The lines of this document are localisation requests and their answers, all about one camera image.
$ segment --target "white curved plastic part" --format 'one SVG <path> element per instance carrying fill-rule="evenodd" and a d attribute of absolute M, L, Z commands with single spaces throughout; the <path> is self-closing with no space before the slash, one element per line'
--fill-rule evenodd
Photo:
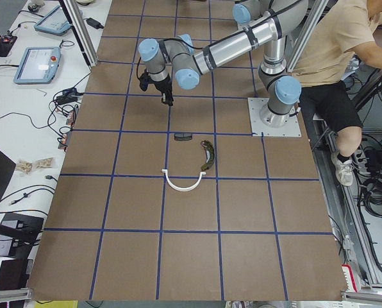
<path fill-rule="evenodd" d="M 205 172 L 201 171 L 201 172 L 199 173 L 198 181 L 197 181 L 193 186 L 190 186 L 190 187 L 178 187 L 178 186 L 174 185 L 174 184 L 170 181 L 170 178 L 168 177 L 168 170 L 167 170 L 167 169 L 162 169 L 161 172 L 165 174 L 165 178 L 167 179 L 168 184 L 169 184 L 173 189 L 175 189 L 176 191 L 191 191 L 191 190 L 193 190 L 194 188 L 196 188 L 196 187 L 199 185 L 199 182 L 201 182 L 201 179 L 203 178 L 203 175 L 206 175 Z"/>

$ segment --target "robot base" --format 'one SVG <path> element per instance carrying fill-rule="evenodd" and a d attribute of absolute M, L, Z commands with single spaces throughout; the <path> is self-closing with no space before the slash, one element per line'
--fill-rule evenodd
<path fill-rule="evenodd" d="M 285 125 L 273 128 L 266 125 L 260 117 L 260 111 L 268 103 L 268 98 L 248 98 L 249 117 L 251 118 L 251 130 L 253 136 L 266 137 L 301 137 L 298 119 L 295 116 L 288 117 Z"/>

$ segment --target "power adapter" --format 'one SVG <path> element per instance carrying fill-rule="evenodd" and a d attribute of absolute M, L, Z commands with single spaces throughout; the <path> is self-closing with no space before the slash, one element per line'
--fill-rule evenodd
<path fill-rule="evenodd" d="M 104 29 L 104 26 L 100 22 L 96 21 L 91 17 L 86 19 L 86 22 L 89 26 L 93 27 L 94 29 Z"/>
<path fill-rule="evenodd" d="M 78 96 L 82 96 L 84 93 L 77 92 L 76 88 L 69 88 L 62 91 L 62 95 L 56 97 L 55 101 L 57 105 L 64 105 L 72 103 L 78 100 Z"/>
<path fill-rule="evenodd" d="M 367 169 L 371 173 L 377 173 L 382 168 L 382 150 L 365 151 L 368 158 Z"/>

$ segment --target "man's arm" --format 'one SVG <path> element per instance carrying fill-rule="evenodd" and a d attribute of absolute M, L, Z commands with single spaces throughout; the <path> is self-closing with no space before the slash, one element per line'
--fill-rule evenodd
<path fill-rule="evenodd" d="M 354 51 L 367 65 L 382 69 L 382 47 L 376 45 L 375 42 L 362 43 L 349 51 Z"/>

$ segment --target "blue joint cap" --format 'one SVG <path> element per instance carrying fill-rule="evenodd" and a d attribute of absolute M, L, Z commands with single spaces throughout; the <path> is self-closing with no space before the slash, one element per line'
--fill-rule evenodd
<path fill-rule="evenodd" d="M 192 69 L 180 69 L 176 72 L 178 85 L 184 90 L 191 90 L 198 86 L 199 74 Z"/>
<path fill-rule="evenodd" d="M 190 44 L 191 46 L 194 46 L 192 44 L 192 39 L 191 39 L 191 36 L 189 34 L 182 34 L 182 35 L 178 35 L 178 37 L 183 40 L 184 42 L 186 42 L 187 44 Z M 191 48 L 190 46 L 187 46 L 188 47 L 188 51 L 190 52 L 190 55 L 193 55 L 194 54 L 194 49 Z"/>
<path fill-rule="evenodd" d="M 246 24 L 251 21 L 251 13 L 249 13 L 249 10 L 242 4 L 234 5 L 232 15 L 234 20 L 239 24 Z"/>
<path fill-rule="evenodd" d="M 294 77 L 284 76 L 281 77 L 275 85 L 275 93 L 278 99 L 286 104 L 293 105 L 299 99 L 302 88 L 301 83 Z"/>
<path fill-rule="evenodd" d="M 158 50 L 160 50 L 158 42 L 153 38 L 146 38 L 138 47 L 138 52 L 144 62 L 152 60 L 157 55 Z"/>

